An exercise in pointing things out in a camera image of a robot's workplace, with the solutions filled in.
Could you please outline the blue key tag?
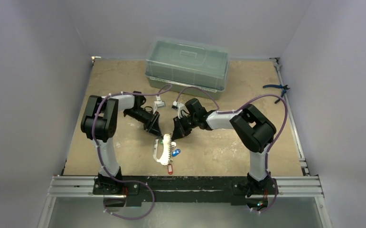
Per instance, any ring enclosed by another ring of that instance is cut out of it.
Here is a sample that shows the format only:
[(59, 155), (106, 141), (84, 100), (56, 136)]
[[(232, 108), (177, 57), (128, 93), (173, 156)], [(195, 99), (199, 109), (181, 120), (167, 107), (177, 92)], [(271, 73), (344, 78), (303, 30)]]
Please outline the blue key tag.
[(175, 156), (179, 155), (180, 153), (181, 153), (181, 150), (180, 150), (180, 149), (175, 149), (175, 150), (172, 152), (171, 156), (172, 156), (172, 157), (175, 157)]

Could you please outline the red key tag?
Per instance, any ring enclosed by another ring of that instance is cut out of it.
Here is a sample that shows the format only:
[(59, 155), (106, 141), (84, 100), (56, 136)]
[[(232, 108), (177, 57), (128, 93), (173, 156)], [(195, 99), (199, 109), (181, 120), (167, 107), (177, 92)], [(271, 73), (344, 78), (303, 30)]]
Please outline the red key tag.
[(168, 164), (167, 165), (167, 170), (168, 170), (168, 174), (169, 175), (172, 175), (173, 174), (173, 166), (172, 166), (172, 164)]

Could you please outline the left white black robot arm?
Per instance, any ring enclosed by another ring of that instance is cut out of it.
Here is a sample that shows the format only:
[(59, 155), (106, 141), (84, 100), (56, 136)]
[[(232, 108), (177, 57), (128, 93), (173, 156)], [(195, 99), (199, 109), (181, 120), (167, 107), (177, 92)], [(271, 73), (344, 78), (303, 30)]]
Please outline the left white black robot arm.
[(146, 96), (139, 91), (89, 96), (81, 120), (81, 131), (92, 140), (100, 164), (94, 180), (94, 195), (121, 194), (125, 188), (126, 182), (122, 179), (113, 144), (119, 112), (142, 123), (146, 132), (157, 137), (162, 136), (160, 114), (157, 111), (148, 111), (144, 107), (145, 103)]

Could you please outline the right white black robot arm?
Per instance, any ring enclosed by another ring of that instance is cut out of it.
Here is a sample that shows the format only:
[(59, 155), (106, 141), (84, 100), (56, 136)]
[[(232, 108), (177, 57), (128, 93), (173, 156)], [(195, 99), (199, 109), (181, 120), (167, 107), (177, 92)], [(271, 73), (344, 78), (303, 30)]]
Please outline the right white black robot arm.
[(250, 154), (247, 180), (245, 184), (238, 185), (238, 189), (248, 197), (268, 192), (267, 185), (272, 181), (268, 171), (268, 147), (277, 130), (261, 111), (252, 104), (245, 105), (238, 112), (207, 111), (196, 98), (185, 104), (175, 101), (172, 109), (177, 111), (173, 119), (172, 140), (188, 136), (196, 127), (207, 131), (233, 129)]

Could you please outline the clear green plastic storage box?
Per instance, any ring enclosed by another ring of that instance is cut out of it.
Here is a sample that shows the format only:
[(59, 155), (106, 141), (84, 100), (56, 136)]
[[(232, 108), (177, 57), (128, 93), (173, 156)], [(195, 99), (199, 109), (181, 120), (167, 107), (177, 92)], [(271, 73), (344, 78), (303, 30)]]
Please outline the clear green plastic storage box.
[(228, 68), (226, 48), (156, 37), (147, 53), (145, 75), (152, 87), (172, 84), (174, 92), (184, 90), (185, 94), (205, 97), (200, 91), (191, 89), (194, 86), (218, 100), (226, 88)]

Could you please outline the aluminium frame rail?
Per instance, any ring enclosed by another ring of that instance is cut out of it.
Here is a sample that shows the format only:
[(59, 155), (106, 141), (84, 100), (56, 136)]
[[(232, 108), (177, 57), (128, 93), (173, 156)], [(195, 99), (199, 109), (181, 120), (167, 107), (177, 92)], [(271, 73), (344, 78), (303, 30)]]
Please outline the aluminium frame rail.
[[(245, 184), (246, 177), (194, 177), (194, 176), (132, 176), (136, 182), (126, 183), (121, 194), (94, 195), (93, 176), (58, 176), (51, 181), (48, 195), (52, 197), (113, 197), (137, 196), (152, 190), (154, 193), (226, 193), (228, 196), (246, 196), (238, 189)], [(318, 177), (277, 177), (267, 185), (267, 194), (280, 197), (320, 197), (323, 190)]]

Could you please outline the blue handled pliers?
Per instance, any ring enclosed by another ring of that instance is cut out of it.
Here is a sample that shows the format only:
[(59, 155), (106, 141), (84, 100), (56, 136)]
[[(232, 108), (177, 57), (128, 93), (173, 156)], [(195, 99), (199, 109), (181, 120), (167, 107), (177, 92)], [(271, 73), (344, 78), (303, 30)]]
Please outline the blue handled pliers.
[(282, 99), (285, 98), (285, 95), (290, 90), (290, 87), (283, 84), (267, 84), (263, 85), (263, 89), (268, 89), (269, 94), (272, 94), (272, 89), (276, 90), (276, 93), (274, 94), (279, 95), (280, 98), (277, 98), (274, 103), (278, 104), (282, 101)]

